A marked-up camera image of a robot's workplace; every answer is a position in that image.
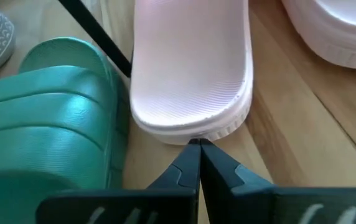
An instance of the green slide sandal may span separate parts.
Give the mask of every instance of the green slide sandal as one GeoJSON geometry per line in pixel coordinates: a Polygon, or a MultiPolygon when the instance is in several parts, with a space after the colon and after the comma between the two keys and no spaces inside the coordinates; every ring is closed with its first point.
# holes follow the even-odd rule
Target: green slide sandal
{"type": "Polygon", "coordinates": [[[55,191],[121,186],[128,94],[96,48],[70,40],[83,46],[69,45],[72,55],[86,60],[65,49],[58,61],[43,43],[22,73],[0,80],[0,224],[35,223],[39,202],[55,191]]]}

